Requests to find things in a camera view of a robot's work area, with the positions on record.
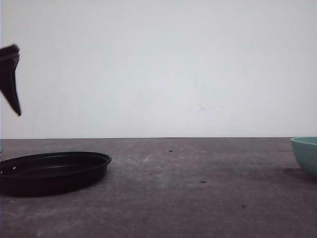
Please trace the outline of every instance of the teal bowl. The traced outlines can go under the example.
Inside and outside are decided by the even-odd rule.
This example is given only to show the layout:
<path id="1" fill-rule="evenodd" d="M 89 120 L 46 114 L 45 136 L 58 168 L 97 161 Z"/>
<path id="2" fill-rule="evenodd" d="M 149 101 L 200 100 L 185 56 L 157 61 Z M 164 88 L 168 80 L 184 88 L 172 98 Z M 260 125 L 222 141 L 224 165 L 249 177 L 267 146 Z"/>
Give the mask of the teal bowl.
<path id="1" fill-rule="evenodd" d="M 317 137 L 294 137 L 291 142 L 299 166 L 317 177 Z"/>

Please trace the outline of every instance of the black pan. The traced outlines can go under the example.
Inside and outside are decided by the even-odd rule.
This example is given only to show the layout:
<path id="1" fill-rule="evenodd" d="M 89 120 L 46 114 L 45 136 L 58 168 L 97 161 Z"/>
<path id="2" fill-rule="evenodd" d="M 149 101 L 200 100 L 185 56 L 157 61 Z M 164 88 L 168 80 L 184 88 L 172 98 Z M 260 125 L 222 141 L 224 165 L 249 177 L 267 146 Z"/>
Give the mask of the black pan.
<path id="1" fill-rule="evenodd" d="M 15 196 L 64 193 L 91 185 L 106 174 L 111 157 L 95 152 L 57 152 L 0 162 L 0 192 Z"/>

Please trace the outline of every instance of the green bowl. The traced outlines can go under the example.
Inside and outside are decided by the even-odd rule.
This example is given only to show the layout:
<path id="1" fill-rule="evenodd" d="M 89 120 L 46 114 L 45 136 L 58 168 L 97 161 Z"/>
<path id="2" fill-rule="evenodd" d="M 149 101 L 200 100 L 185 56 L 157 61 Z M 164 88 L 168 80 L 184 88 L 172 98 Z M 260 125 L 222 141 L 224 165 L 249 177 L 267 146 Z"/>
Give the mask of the green bowl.
<path id="1" fill-rule="evenodd" d="M 317 177 L 317 137 L 294 137 L 291 142 L 299 166 Z"/>

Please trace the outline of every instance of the black plate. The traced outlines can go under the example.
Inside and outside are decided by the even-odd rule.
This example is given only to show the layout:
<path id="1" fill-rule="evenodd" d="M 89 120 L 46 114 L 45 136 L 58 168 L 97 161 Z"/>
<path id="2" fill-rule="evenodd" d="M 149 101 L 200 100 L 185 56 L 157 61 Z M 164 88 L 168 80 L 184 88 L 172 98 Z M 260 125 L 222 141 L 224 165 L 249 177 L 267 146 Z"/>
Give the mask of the black plate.
<path id="1" fill-rule="evenodd" d="M 0 192 L 43 196 L 77 190 L 106 174 L 111 157 L 95 152 L 57 152 L 0 162 Z"/>

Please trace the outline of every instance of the dark object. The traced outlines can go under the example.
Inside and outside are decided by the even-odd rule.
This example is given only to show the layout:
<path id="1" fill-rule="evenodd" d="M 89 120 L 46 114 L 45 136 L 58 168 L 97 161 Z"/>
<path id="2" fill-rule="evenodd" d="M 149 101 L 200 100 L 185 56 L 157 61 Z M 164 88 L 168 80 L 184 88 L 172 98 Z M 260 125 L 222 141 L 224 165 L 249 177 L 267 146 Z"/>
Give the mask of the dark object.
<path id="1" fill-rule="evenodd" d="M 57 152 L 0 163 L 0 192 L 42 196 L 77 190 L 106 174 L 111 157 L 95 152 Z"/>
<path id="2" fill-rule="evenodd" d="M 20 116 L 21 108 L 15 86 L 15 69 L 19 63 L 19 51 L 16 45 L 0 49 L 0 90 L 12 109 Z"/>

